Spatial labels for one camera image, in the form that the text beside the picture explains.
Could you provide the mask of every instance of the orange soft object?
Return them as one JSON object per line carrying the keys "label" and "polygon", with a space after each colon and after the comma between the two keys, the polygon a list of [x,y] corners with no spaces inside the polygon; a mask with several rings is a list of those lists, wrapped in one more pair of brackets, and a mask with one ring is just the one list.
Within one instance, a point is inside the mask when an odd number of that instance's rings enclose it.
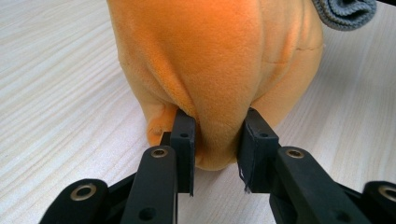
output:
{"label": "orange soft object", "polygon": [[125,76],[151,145],[178,108],[197,120],[196,166],[236,162],[250,106],[277,125],[318,70],[311,0],[107,0]]}

